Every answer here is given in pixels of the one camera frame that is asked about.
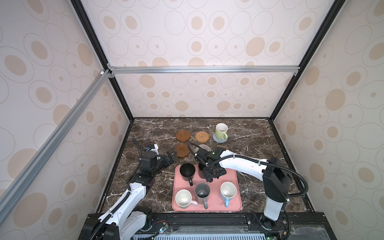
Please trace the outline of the multicolour woven coaster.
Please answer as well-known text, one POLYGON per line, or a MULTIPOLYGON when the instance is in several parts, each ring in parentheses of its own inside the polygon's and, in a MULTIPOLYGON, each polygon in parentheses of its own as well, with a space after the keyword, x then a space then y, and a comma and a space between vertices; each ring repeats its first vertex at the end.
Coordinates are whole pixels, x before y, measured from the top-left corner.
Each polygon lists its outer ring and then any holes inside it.
POLYGON ((199 147, 204 149, 204 150, 206 150, 206 151, 208 151, 208 152, 212 151, 212 149, 208 145, 205 145, 205 144, 199 145, 199 147))

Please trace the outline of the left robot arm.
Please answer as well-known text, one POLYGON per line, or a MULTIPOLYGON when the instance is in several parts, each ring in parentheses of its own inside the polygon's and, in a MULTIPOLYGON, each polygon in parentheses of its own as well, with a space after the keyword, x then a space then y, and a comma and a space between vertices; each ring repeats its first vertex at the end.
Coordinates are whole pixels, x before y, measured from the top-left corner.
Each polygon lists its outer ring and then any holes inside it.
POLYGON ((127 182, 127 189, 104 214, 87 217, 80 240, 129 240, 137 231, 151 227, 152 210, 137 205, 154 185, 156 176, 175 163, 177 152, 160 155, 157 144, 143 148, 135 138, 132 141, 139 151, 139 164, 127 182))

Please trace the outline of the blue woven coaster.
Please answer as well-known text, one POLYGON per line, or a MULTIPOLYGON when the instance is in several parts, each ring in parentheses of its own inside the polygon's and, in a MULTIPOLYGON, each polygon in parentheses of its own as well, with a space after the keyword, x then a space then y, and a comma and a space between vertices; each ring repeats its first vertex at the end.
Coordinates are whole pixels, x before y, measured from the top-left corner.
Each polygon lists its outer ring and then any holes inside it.
POLYGON ((217 137, 217 134, 214 133, 213 139, 217 143, 225 143, 228 140, 228 135, 224 133, 224 134, 220 135, 219 137, 217 137))

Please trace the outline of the black mug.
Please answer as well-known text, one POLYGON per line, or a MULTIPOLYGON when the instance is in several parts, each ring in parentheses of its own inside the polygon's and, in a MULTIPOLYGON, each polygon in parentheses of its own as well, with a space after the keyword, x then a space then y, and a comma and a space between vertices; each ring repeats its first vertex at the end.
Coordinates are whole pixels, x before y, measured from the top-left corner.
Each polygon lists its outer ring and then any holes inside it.
POLYGON ((199 170, 198 170, 198 175, 199 175, 199 177, 200 177, 201 179, 203 179, 203 180, 206 179, 205 174, 204 174, 204 171, 203 171, 205 167, 206 167, 206 166, 203 165, 203 164, 201 164, 201 163, 199 163, 199 165, 198 165, 198 168, 199 168, 199 170))
POLYGON ((193 184, 193 178, 196 173, 196 168, 193 164, 185 163, 182 164, 180 167, 180 174, 184 181, 188 182, 190 186, 192 187, 193 184))

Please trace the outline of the cork paw coaster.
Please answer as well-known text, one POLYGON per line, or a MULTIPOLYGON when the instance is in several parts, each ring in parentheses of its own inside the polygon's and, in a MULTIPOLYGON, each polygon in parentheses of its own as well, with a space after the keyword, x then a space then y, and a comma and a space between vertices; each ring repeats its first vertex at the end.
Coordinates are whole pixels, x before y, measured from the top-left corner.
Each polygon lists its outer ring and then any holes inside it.
POLYGON ((222 149, 226 149, 226 150, 229 150, 229 147, 228 146, 224 146, 224 145, 217 145, 218 148, 222 148, 222 149))

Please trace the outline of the woven rattan coaster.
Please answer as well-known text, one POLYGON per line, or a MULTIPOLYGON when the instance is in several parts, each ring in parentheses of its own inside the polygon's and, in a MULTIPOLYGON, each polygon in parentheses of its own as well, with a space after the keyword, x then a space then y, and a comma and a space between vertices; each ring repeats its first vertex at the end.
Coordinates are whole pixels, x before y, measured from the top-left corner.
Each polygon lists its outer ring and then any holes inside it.
POLYGON ((210 139, 210 135, 207 132, 200 131, 196 133, 195 139, 199 143, 206 143, 210 139))

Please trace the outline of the brown wooden coaster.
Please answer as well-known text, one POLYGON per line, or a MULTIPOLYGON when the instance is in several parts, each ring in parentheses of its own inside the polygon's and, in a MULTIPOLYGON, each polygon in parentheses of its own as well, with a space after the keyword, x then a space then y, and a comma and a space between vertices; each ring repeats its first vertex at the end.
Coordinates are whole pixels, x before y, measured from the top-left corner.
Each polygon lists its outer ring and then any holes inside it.
POLYGON ((174 150, 177 152, 178 158, 185 158, 189 155, 190 150, 187 144, 178 144, 174 150))
POLYGON ((180 130, 176 134, 176 139, 182 143, 187 142, 191 138, 191 133, 187 130, 180 130))

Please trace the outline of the green mug white inside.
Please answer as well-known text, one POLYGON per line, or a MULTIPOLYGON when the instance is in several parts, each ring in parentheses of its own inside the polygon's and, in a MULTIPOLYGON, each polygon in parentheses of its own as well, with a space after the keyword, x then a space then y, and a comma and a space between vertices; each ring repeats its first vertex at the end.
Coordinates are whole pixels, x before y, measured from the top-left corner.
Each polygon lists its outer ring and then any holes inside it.
POLYGON ((227 134, 228 126, 224 123, 219 123, 216 125, 215 133, 217 134, 217 137, 219 137, 222 134, 227 134))

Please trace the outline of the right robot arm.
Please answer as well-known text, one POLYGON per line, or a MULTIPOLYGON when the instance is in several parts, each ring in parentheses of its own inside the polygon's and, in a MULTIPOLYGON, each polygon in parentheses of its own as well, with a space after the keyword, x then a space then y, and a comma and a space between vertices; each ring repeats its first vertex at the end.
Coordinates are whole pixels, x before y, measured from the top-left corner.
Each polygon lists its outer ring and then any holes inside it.
POLYGON ((285 168, 280 159, 255 159, 235 154, 225 148, 214 147, 208 152, 194 143, 188 144, 195 160, 203 165, 208 183, 227 173, 227 169, 251 175, 264 183, 266 205, 260 217, 260 224, 271 231, 278 222, 280 213, 291 198, 307 194, 309 185, 296 171, 285 168))

